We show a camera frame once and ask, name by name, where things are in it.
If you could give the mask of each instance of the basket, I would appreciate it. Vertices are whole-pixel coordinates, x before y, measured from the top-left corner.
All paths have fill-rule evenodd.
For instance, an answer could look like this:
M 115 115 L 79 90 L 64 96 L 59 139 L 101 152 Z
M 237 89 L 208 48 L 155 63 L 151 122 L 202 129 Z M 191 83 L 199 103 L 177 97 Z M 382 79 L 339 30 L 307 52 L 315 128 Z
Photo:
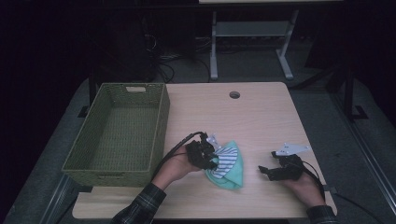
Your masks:
M 63 172 L 84 186 L 146 186 L 163 158 L 169 106 L 165 84 L 102 84 Z

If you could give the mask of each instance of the dark background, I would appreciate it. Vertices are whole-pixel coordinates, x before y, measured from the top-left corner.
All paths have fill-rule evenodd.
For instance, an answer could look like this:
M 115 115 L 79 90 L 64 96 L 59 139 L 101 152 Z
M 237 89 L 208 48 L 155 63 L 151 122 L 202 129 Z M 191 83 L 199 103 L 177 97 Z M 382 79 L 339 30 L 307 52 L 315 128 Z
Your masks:
M 390 1 L 347 3 L 325 17 L 301 14 L 299 20 L 312 22 L 312 27 L 318 28 L 316 16 L 323 22 L 318 33 L 315 33 L 318 39 L 307 65 L 325 69 L 339 61 L 347 64 L 355 77 L 371 90 L 377 104 L 396 125 L 394 7 Z M 124 40 L 117 36 L 103 39 L 104 36 L 98 34 L 106 29 L 118 30 L 114 26 L 117 20 L 106 26 L 109 18 L 115 20 L 111 14 L 114 12 L 100 9 L 80 11 L 76 10 L 73 1 L 61 0 L 1 0 L 0 4 L 0 220 L 3 220 L 74 92 L 92 71 L 100 70 L 98 73 L 104 75 L 103 80 L 122 81 L 149 81 L 155 72 L 151 70 L 149 55 L 141 48 L 145 43 L 141 34 L 145 31 L 138 25 L 141 15 L 137 13 L 126 18 L 134 24 L 129 26 L 131 30 L 127 32 L 131 32 L 135 41 L 129 43 L 129 53 L 125 53 L 121 50 L 125 49 Z M 201 18 L 210 22 L 210 13 L 199 13 Z M 177 45 L 178 50 L 193 57 L 191 39 L 195 35 L 206 35 L 210 27 L 197 22 L 193 14 L 189 15 L 189 19 L 177 27 L 172 25 L 179 20 L 177 14 L 170 16 L 158 12 L 152 18 L 157 26 L 152 29 L 165 43 Z M 188 30 L 188 36 L 177 39 L 180 27 L 184 32 Z M 312 29 L 306 27 L 309 24 L 305 28 L 297 26 L 295 33 L 312 35 Z M 95 41 L 113 43 L 106 47 L 117 52 L 121 62 L 109 58 L 97 48 Z M 95 62 L 110 69 L 104 71 L 103 67 L 95 67 Z M 129 67 L 117 66 L 124 62 L 129 62 Z M 112 73 L 127 75 L 114 78 L 110 76 Z

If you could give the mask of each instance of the mint green fabric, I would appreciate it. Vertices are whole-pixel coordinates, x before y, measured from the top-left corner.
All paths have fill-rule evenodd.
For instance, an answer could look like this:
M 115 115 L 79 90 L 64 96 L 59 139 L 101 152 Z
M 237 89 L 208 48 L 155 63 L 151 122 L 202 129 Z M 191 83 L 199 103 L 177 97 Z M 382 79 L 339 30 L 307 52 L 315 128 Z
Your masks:
M 210 170 L 205 170 L 205 174 L 207 178 L 223 189 L 240 189 L 243 187 L 243 173 L 244 173 L 244 163 L 242 160 L 241 152 L 238 148 L 238 145 L 235 141 L 229 142 L 224 147 L 234 147 L 238 150 L 238 156 L 236 159 L 236 163 L 233 168 L 222 178 L 216 178 L 211 173 Z M 212 160 L 215 163 L 219 162 L 218 158 Z

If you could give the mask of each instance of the light wood table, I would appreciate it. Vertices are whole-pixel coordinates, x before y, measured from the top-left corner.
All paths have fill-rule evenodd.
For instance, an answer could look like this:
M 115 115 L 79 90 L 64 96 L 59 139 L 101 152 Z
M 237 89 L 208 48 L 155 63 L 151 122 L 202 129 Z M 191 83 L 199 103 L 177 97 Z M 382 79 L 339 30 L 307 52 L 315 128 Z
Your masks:
M 190 133 L 215 133 L 220 144 L 234 140 L 244 161 L 244 187 L 220 189 L 204 172 L 190 173 L 165 191 L 155 218 L 297 218 L 305 207 L 279 182 L 269 181 L 258 165 L 279 167 L 271 151 L 287 142 L 309 146 L 304 127 L 283 83 L 206 83 L 167 85 L 171 107 L 166 153 Z M 232 99 L 231 91 L 240 93 Z M 299 156 L 324 178 L 312 150 Z M 95 187 L 81 192 L 75 218 L 112 218 L 128 206 L 141 189 Z M 336 208 L 329 192 L 327 204 Z

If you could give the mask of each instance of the sleeve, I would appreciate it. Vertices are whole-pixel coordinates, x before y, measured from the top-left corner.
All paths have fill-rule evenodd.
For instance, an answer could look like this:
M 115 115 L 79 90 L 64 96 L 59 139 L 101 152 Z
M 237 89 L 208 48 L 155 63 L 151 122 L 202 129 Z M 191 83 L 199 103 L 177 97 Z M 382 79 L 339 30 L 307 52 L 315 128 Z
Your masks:
M 150 223 L 165 197 L 165 192 L 149 183 L 128 207 L 111 219 L 111 223 Z
M 315 206 L 309 208 L 306 213 L 311 220 L 311 224 L 339 224 L 332 208 L 327 205 Z

